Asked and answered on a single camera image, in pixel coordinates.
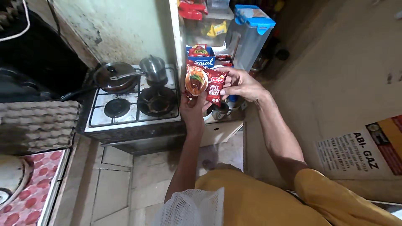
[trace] blue plastic container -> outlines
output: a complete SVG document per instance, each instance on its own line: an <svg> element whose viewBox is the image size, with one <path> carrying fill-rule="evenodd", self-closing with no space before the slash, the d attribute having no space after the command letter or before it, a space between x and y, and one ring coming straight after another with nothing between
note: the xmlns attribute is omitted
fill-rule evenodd
<svg viewBox="0 0 402 226"><path fill-rule="evenodd" d="M187 56L189 55L189 50L191 47L186 47L187 50ZM213 68L215 64L215 54L213 53L213 50L211 47L207 47L207 51L209 53L209 57L191 57L188 56L189 60L194 61L198 65L205 66L207 68Z"/></svg>
<svg viewBox="0 0 402 226"><path fill-rule="evenodd" d="M239 46L233 63L235 68L250 71L260 53L272 28L275 26L258 6L236 5L234 9L235 23L231 23L226 35L226 44L231 40L233 32L241 35Z"/></svg>

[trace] oven door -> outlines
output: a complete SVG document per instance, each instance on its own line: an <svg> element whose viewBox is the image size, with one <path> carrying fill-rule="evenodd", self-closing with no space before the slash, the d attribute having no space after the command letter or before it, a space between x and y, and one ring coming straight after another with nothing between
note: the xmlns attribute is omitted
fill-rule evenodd
<svg viewBox="0 0 402 226"><path fill-rule="evenodd" d="M183 147L185 139L186 134L174 134L169 136L107 143L101 144L101 146L112 146L132 155L139 156L167 150L179 150Z"/></svg>

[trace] yellow packet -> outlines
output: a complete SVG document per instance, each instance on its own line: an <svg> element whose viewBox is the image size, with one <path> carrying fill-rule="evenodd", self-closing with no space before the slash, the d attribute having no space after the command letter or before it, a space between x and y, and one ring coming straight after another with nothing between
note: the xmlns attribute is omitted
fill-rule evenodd
<svg viewBox="0 0 402 226"><path fill-rule="evenodd" d="M215 38L216 36L224 34L226 32L228 32L228 29L226 27L226 21L224 21L223 23L220 23L218 25L211 25L211 28L207 35L209 37Z"/></svg>

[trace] stove burner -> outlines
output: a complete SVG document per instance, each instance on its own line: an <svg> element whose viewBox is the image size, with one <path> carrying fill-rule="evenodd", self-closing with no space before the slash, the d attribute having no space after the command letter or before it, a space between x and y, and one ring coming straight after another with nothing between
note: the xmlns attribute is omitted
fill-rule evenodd
<svg viewBox="0 0 402 226"><path fill-rule="evenodd" d="M105 105L105 115L110 118L121 117L130 110L130 102L125 99L114 99Z"/></svg>
<svg viewBox="0 0 402 226"><path fill-rule="evenodd" d="M163 81L160 82L153 82L153 81L149 81L147 79L147 83L149 86L165 86L168 83L168 78L164 79Z"/></svg>
<svg viewBox="0 0 402 226"><path fill-rule="evenodd" d="M171 112L176 103L176 94L167 87L150 87L138 96L139 110L149 116L161 116Z"/></svg>

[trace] person's left hand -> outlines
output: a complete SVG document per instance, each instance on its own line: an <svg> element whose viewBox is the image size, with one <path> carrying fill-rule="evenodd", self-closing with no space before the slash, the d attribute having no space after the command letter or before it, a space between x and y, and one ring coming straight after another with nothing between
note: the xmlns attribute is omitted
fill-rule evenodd
<svg viewBox="0 0 402 226"><path fill-rule="evenodd" d="M186 123L188 135L202 135L204 132L203 112L211 105L206 101L207 92L202 92L198 97L190 100L186 95L181 95L180 115Z"/></svg>

